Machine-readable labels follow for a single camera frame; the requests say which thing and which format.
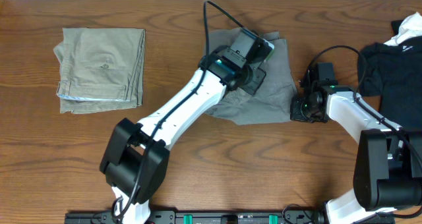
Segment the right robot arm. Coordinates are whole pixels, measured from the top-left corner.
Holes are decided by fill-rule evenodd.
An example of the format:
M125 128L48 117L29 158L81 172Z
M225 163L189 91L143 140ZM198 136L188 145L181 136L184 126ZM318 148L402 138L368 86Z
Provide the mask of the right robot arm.
M336 121L357 142L353 188L315 211L312 223L395 223L421 206L421 132L384 118L335 78L332 63L309 66L291 101L290 119Z

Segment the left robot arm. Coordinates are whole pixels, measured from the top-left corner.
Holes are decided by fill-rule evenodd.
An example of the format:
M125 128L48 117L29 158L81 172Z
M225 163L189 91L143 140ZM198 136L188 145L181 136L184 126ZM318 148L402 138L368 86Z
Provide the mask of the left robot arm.
M241 88L254 95L266 73L260 68L274 45L242 28L231 45L206 50L190 81L153 114L134 123L121 120L113 129L100 171L116 199L114 223L145 223L149 199L163 183L169 153L179 137L226 92Z

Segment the grey shorts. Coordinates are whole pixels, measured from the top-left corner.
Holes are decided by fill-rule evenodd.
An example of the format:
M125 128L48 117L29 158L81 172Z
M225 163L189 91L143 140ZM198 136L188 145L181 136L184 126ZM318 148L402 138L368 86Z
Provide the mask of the grey shorts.
M297 89L291 75L287 40L279 32L265 33L263 38L275 46L274 54L260 67L266 77L251 96L238 88L227 92L206 114L237 125L284 123L290 121L291 99Z

